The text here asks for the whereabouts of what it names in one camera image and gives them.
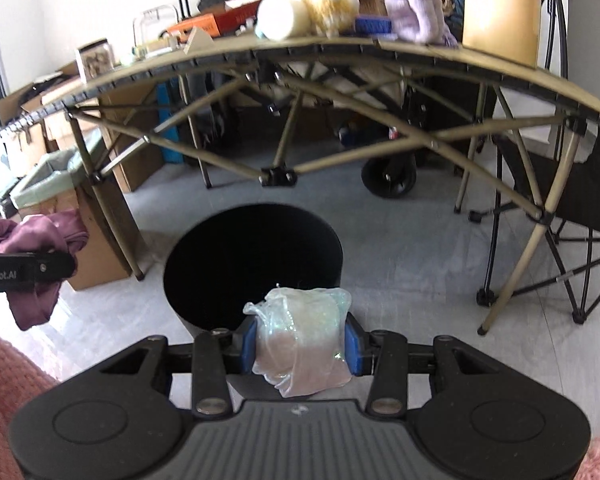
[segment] trash bag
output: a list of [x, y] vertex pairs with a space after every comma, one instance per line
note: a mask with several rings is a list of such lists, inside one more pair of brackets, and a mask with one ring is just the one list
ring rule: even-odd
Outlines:
[[280, 394], [308, 396], [344, 386], [351, 373], [344, 360], [344, 327], [351, 295], [342, 288], [275, 288], [245, 314], [258, 318], [253, 373]]

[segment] folding chair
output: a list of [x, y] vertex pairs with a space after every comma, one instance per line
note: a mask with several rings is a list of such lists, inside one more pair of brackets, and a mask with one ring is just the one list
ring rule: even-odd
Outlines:
[[[502, 161], [504, 159], [513, 175], [516, 190], [522, 195], [531, 196], [531, 186], [526, 176], [525, 166], [518, 146], [504, 135], [495, 136], [494, 142], [498, 149], [498, 177], [502, 177]], [[528, 155], [536, 174], [539, 191], [542, 198], [545, 199], [555, 177], [558, 160], [552, 160], [535, 153], [529, 153]], [[496, 196], [496, 207], [492, 210], [493, 237], [491, 240], [489, 263], [484, 287], [477, 293], [477, 302], [482, 306], [491, 306], [495, 300], [495, 294], [491, 291], [491, 277], [496, 253], [500, 215], [505, 210], [512, 208], [509, 205], [501, 206], [500, 196]], [[484, 214], [474, 211], [471, 212], [470, 219], [477, 222], [483, 216]], [[600, 304], [599, 294], [591, 305], [587, 306], [591, 269], [600, 266], [600, 258], [592, 259], [593, 244], [600, 243], [600, 129], [594, 149], [589, 158], [585, 162], [574, 164], [555, 217], [561, 220], [560, 226], [555, 232], [551, 228], [548, 230], [546, 241], [557, 264], [559, 274], [547, 280], [542, 280], [539, 283], [520, 288], [514, 292], [514, 296], [532, 292], [553, 285], [554, 283], [564, 283], [573, 308], [573, 320], [577, 324], [583, 324]], [[587, 236], [562, 237], [562, 231], [568, 222], [586, 228], [588, 231]], [[557, 248], [559, 243], [564, 242], [583, 242], [587, 244], [587, 261], [584, 265], [566, 270]], [[584, 273], [584, 288], [580, 304], [578, 304], [570, 280], [582, 273]]]

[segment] ribbed gray panel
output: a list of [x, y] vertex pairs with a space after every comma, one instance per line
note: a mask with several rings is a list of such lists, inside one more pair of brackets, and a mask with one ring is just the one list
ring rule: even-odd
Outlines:
[[231, 420], [200, 424], [150, 480], [451, 480], [399, 424], [355, 402], [246, 402]]

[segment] table top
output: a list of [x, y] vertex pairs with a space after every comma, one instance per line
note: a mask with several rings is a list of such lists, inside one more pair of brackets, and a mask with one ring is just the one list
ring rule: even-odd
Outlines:
[[293, 62], [329, 59], [348, 64], [378, 62], [416, 68], [455, 78], [500, 85], [540, 100], [600, 125], [600, 99], [566, 79], [541, 69], [523, 66], [467, 48], [446, 48], [367, 38], [298, 38], [261, 40], [252, 34], [220, 38], [213, 47], [185, 54], [183, 50], [137, 62], [106, 73], [18, 118], [2, 133], [8, 134], [40, 122], [44, 117], [135, 82], [166, 80], [179, 73], [206, 72], [215, 68], [256, 65], [264, 60]]

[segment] white cylinder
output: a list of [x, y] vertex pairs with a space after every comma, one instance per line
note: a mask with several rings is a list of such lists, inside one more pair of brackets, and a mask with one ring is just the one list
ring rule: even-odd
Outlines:
[[298, 0], [264, 0], [258, 9], [258, 28], [270, 40], [311, 34], [309, 11]]
[[465, 0], [462, 44], [535, 67], [541, 0]]

